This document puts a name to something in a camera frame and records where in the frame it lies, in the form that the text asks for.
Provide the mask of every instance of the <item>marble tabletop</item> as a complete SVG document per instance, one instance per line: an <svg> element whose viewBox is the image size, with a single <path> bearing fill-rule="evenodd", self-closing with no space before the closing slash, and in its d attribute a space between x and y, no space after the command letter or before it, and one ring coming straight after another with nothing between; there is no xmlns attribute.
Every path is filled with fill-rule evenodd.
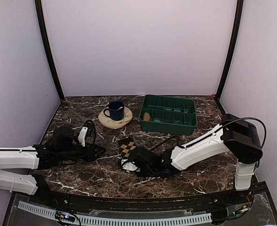
<svg viewBox="0 0 277 226"><path fill-rule="evenodd" d="M196 102L198 127L191 136L180 136L180 144L187 143L213 128L221 121L221 112L212 97L183 97ZM123 101L133 112L132 121L121 129L108 129L98 122L98 114L110 101ZM118 141L131 136L137 146L152 148L170 134L146 132L140 129L139 112L143 97L68 97L59 107L43 139L51 137L55 128L66 125L79 132L87 119L95 122L96 144L106 147L107 153L95 162L79 161L71 166L47 170L31 170L43 175L53 191L106 198L167 198L208 194L232 189L236 158L222 153L198 162L181 174L167 179L139 178L127 173L118 164L121 153ZM173 140L156 150L161 153L175 146Z"/></svg>

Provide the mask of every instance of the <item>round wooden board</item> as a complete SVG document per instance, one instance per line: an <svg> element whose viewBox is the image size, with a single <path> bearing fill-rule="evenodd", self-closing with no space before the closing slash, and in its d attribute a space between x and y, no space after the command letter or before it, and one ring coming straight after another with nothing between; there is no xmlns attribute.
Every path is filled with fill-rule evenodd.
<svg viewBox="0 0 277 226"><path fill-rule="evenodd" d="M126 126L132 120L133 114L129 108L125 107L124 118L120 121L114 121L111 118L105 116L103 110L99 114L98 118L99 118L99 122L104 127L107 127L109 129L120 129Z"/></svg>

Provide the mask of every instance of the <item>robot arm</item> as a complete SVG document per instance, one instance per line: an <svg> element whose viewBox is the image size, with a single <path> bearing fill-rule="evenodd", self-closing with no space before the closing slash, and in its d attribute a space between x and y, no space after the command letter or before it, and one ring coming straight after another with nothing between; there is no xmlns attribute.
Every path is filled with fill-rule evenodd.
<svg viewBox="0 0 277 226"><path fill-rule="evenodd" d="M142 176L166 178L216 154L232 152L237 157L235 189L247 190L262 150L256 127L247 121L236 121L238 119L226 114L221 124L183 146L166 150L161 156L138 147L128 160L140 169Z"/></svg>
<svg viewBox="0 0 277 226"><path fill-rule="evenodd" d="M0 147L0 189L30 195L39 189L49 190L44 178L39 175L20 175L1 169L40 170L57 166L61 161L96 160L106 152L106 149L94 143L85 144L86 137L92 134L93 129L93 126L85 124L75 137L71 128L60 127L54 130L52 138L43 145L21 148Z"/></svg>

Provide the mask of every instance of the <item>green compartment tray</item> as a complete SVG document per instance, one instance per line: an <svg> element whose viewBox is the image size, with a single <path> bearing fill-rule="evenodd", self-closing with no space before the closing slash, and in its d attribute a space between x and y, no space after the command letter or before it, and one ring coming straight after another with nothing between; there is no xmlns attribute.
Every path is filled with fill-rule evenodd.
<svg viewBox="0 0 277 226"><path fill-rule="evenodd" d="M148 112L151 121L144 121ZM197 127L195 101L190 99L146 95L139 114L142 130L191 135Z"/></svg>

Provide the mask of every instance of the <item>white wall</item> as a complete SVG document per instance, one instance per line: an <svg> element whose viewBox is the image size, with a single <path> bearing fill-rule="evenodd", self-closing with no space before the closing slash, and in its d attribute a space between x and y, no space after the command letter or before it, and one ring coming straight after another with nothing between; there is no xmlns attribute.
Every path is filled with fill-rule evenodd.
<svg viewBox="0 0 277 226"><path fill-rule="evenodd" d="M228 113L255 116L267 125L257 176L266 180L277 208L277 0L245 1L221 103Z"/></svg>
<svg viewBox="0 0 277 226"><path fill-rule="evenodd" d="M45 0L66 96L211 95L236 0Z"/></svg>
<svg viewBox="0 0 277 226"><path fill-rule="evenodd" d="M34 1L0 1L0 146L38 143L58 105ZM0 190L0 225L9 198Z"/></svg>

